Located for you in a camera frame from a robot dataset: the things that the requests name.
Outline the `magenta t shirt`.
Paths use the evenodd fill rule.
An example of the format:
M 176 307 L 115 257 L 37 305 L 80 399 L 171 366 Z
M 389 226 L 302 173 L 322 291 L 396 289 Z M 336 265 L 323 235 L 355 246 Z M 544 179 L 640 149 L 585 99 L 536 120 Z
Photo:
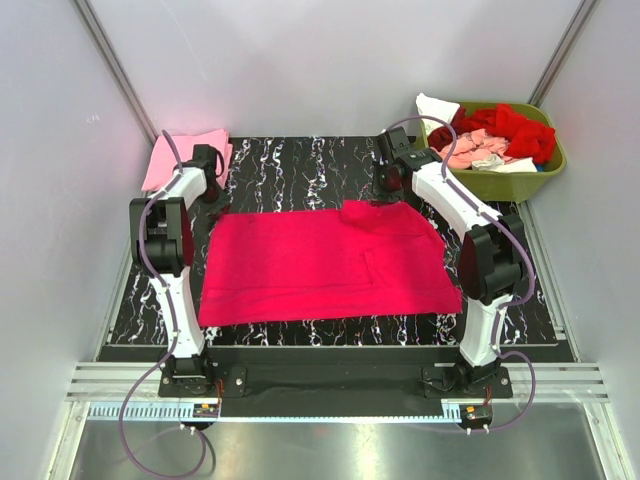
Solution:
M 431 223 L 404 202 L 227 214 L 211 234 L 198 321 L 456 314 L 462 298 L 444 251 Z

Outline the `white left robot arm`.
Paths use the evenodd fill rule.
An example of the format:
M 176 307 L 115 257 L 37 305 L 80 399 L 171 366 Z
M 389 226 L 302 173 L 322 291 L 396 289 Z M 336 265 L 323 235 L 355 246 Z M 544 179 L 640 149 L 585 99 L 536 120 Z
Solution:
M 190 287 L 195 246 L 188 209 L 199 198 L 226 206 L 225 192 L 204 169 L 177 169 L 155 195 L 130 201 L 129 221 L 132 260 L 150 276 L 168 335 L 163 373 L 203 396 L 214 388 L 216 372 L 204 353 Z

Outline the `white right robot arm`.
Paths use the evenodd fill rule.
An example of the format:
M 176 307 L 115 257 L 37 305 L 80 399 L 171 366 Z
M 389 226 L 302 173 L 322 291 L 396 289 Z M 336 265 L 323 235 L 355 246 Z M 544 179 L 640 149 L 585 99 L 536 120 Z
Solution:
M 499 333 L 506 310 L 520 285 L 533 278 L 523 247 L 522 221 L 481 202 L 451 173 L 443 173 L 439 163 L 414 170 L 401 162 L 376 162 L 373 188 L 380 200 L 414 194 L 430 204 L 459 237 L 457 276 L 467 298 L 460 354 L 466 364 L 454 371 L 454 384 L 463 395 L 480 394 L 490 383 L 485 366 L 500 357 Z

